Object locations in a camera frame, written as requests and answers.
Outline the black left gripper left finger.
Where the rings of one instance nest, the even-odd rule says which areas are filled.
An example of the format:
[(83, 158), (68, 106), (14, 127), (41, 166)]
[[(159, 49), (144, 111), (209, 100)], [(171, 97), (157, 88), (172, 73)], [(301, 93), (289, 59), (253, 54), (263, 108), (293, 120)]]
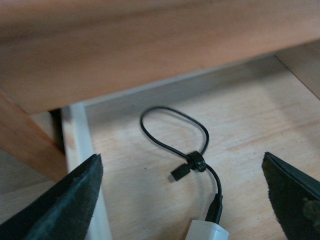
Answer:
[(103, 177), (93, 154), (26, 208), (0, 225), (2, 240), (83, 240)]

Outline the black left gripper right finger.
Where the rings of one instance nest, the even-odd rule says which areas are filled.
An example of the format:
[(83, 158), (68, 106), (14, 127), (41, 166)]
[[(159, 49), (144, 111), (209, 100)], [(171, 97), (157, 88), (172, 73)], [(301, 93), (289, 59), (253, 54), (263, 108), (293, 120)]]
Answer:
[(288, 240), (320, 238), (320, 182), (270, 152), (262, 170), (275, 217)]

